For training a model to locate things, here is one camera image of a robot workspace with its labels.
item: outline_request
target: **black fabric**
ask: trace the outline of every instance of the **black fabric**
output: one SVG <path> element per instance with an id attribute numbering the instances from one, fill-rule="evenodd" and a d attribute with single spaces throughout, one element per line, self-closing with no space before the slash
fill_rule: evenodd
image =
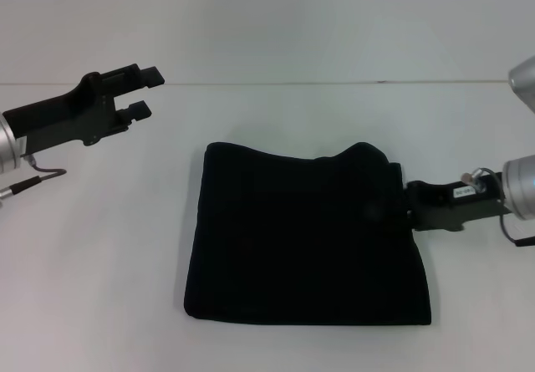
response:
<path id="1" fill-rule="evenodd" d="M 315 160 L 209 145 L 184 308 L 245 324 L 429 324 L 400 166 L 362 143 Z"/>

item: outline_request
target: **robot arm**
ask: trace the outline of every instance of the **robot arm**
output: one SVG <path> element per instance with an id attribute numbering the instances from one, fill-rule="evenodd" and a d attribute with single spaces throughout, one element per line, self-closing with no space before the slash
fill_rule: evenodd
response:
<path id="1" fill-rule="evenodd" d="M 510 71 L 509 85 L 535 112 L 535 57 Z M 417 231 L 458 232 L 464 229 L 464 222 L 499 216 L 503 234 L 509 241 L 517 247 L 535 245 L 535 237 L 512 238 L 503 222 L 508 213 L 521 220 L 535 218 L 535 155 L 508 161 L 502 173 L 480 168 L 447 185 L 412 181 L 405 193 L 413 228 Z"/>
<path id="2" fill-rule="evenodd" d="M 127 131 L 132 120 L 150 117 L 144 101 L 115 110 L 114 98 L 164 83 L 156 67 L 140 69 L 133 64 L 106 74 L 87 74 L 76 88 L 63 96 L 4 112 L 0 115 L 0 174 L 19 168 L 22 157 L 36 171 L 51 174 L 6 187 L 0 190 L 0 199 L 65 173 L 62 169 L 40 169 L 35 164 L 34 153 L 70 140 L 93 145 L 106 136 Z"/>

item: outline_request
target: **metal cylinder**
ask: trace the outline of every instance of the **metal cylinder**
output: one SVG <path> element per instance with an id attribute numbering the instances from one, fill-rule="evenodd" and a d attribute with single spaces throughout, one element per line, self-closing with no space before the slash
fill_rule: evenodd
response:
<path id="1" fill-rule="evenodd" d="M 509 85 L 520 100 L 535 112 L 535 56 L 509 71 Z"/>
<path id="2" fill-rule="evenodd" d="M 20 147 L 11 127 L 0 115 L 0 174 L 20 167 Z"/>
<path id="3" fill-rule="evenodd" d="M 523 220 L 535 218 L 535 155 L 508 161 L 502 185 L 509 210 Z"/>

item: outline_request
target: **cable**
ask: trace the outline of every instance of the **cable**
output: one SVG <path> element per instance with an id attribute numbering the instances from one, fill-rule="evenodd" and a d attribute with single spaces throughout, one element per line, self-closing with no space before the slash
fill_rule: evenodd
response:
<path id="1" fill-rule="evenodd" d="M 42 169 L 41 167 L 37 166 L 37 161 L 35 160 L 35 157 L 33 157 L 33 155 L 24 156 L 24 160 L 27 161 L 35 171 L 38 171 L 40 173 L 50 173 L 48 176 L 41 177 L 42 181 L 50 180 L 51 178 L 67 174 L 67 171 L 65 169 Z"/>
<path id="2" fill-rule="evenodd" d="M 520 238 L 515 239 L 511 237 L 509 232 L 507 231 L 507 228 L 505 227 L 505 192 L 503 191 L 503 185 L 502 180 L 500 180 L 500 177 L 497 176 L 497 174 L 492 171 L 491 169 L 487 169 L 486 167 L 480 167 L 480 170 L 485 171 L 488 175 L 490 175 L 494 181 L 496 182 L 498 186 L 498 190 L 500 191 L 500 203 L 502 204 L 502 212 L 500 213 L 500 227 L 502 228 L 503 235 L 515 244 L 517 247 L 530 247 L 532 245 L 535 245 L 535 237 L 526 237 L 526 238 Z"/>

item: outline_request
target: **white background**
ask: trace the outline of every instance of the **white background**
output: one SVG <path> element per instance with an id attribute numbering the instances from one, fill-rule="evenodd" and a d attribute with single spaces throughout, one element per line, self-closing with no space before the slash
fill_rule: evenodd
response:
<path id="1" fill-rule="evenodd" d="M 69 173 L 3 204 L 0 370 L 533 369 L 535 249 L 515 248 L 496 219 L 415 234 L 431 326 L 219 324 L 181 303 L 210 142 L 314 158 L 368 141 L 407 181 L 431 183 L 535 153 L 535 115 L 483 82 L 535 54 L 534 5 L 0 0 L 1 111 L 132 63 L 169 83 L 117 101 L 153 110 L 129 132 L 39 153 Z M 34 174 L 23 165 L 0 185 Z"/>

